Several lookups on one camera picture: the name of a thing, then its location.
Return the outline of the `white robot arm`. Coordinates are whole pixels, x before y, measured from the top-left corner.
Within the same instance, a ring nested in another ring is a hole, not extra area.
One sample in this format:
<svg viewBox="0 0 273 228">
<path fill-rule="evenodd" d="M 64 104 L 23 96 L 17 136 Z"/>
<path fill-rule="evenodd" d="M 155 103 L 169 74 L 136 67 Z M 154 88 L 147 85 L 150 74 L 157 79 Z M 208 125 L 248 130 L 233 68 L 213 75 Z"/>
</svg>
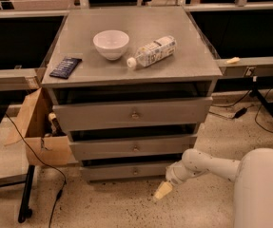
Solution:
<svg viewBox="0 0 273 228">
<path fill-rule="evenodd" d="M 206 173 L 234 183 L 234 228 L 273 228 L 273 149 L 254 149 L 239 161 L 187 149 L 166 168 L 154 198 L 161 200 L 175 186 Z"/>
</svg>

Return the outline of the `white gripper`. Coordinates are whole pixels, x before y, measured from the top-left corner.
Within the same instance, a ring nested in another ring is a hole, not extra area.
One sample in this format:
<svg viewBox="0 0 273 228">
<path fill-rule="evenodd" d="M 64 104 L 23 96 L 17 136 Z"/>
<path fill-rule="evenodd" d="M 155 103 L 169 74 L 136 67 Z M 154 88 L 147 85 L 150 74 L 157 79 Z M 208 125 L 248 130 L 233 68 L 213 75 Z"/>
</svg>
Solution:
<svg viewBox="0 0 273 228">
<path fill-rule="evenodd" d="M 162 181 L 153 195 L 153 200 L 158 201 L 168 195 L 173 186 L 186 182 L 193 176 L 193 172 L 185 167 L 182 161 L 176 161 L 166 168 L 166 180 Z"/>
</svg>

